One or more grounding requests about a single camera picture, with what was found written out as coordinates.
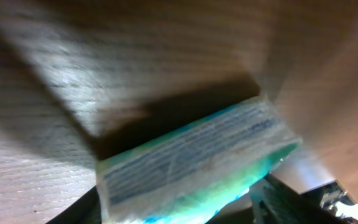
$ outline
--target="wooden surface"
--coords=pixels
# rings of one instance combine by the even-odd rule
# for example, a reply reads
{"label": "wooden surface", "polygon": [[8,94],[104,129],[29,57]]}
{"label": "wooden surface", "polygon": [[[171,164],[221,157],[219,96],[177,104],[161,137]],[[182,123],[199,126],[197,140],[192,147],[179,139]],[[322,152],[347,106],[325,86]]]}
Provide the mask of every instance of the wooden surface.
{"label": "wooden surface", "polygon": [[258,85],[305,139],[286,182],[317,167],[358,201],[358,1],[0,0],[0,223],[45,223],[96,158]]}

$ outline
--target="plastic package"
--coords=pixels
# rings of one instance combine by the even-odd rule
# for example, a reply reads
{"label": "plastic package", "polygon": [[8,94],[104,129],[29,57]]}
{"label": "plastic package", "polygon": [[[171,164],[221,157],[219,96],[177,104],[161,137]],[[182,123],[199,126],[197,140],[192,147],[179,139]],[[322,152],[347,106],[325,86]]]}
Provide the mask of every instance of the plastic package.
{"label": "plastic package", "polygon": [[257,96],[98,164],[103,223],[206,223],[301,139]]}

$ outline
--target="white and green packet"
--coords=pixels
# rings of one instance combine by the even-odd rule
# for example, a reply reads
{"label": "white and green packet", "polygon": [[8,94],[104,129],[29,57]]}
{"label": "white and green packet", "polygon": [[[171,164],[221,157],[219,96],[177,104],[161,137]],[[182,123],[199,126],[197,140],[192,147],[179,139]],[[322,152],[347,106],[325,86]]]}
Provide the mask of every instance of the white and green packet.
{"label": "white and green packet", "polygon": [[206,223],[301,144],[257,96],[101,161],[104,224]]}

